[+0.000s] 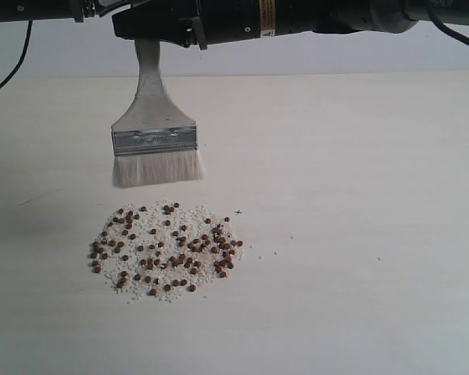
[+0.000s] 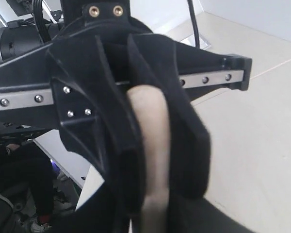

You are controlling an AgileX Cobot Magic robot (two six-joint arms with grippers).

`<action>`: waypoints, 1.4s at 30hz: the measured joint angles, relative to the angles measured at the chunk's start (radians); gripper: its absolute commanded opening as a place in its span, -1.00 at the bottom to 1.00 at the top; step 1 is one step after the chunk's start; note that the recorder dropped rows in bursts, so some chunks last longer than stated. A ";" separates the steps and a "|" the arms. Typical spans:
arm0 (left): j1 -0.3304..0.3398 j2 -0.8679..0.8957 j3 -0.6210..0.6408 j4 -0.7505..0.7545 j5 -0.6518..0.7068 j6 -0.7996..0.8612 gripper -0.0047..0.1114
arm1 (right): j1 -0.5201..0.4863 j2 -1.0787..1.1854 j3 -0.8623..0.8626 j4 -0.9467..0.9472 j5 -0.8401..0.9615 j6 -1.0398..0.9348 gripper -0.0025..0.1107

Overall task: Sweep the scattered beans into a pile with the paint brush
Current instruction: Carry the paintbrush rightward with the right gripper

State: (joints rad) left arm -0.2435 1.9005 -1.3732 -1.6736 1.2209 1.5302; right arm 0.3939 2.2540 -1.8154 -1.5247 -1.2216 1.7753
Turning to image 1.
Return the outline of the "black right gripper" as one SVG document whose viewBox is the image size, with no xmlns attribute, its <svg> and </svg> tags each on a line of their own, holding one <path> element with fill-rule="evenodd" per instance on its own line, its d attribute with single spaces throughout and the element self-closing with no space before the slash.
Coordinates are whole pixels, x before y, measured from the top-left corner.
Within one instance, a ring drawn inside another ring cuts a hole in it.
<svg viewBox="0 0 469 375">
<path fill-rule="evenodd" d="M 148 1 L 112 16 L 115 35 L 188 48 L 314 30 L 315 1 Z"/>
</svg>

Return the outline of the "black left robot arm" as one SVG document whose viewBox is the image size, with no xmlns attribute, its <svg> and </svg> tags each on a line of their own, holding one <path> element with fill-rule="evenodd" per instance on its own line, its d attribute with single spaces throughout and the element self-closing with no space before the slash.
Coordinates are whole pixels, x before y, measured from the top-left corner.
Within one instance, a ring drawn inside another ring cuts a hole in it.
<svg viewBox="0 0 469 375">
<path fill-rule="evenodd" d="M 0 23 L 64 19 L 81 23 L 85 18 L 104 16 L 118 5 L 118 1 L 0 0 Z"/>
</svg>

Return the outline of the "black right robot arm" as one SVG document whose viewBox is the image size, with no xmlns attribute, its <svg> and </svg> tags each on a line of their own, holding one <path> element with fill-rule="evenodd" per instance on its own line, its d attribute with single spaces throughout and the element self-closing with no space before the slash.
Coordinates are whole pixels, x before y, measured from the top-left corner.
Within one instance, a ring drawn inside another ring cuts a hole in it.
<svg viewBox="0 0 469 375">
<path fill-rule="evenodd" d="M 419 21 L 469 26 L 469 1 L 146 1 L 113 14 L 115 35 L 182 47 L 288 34 L 401 34 Z"/>
</svg>

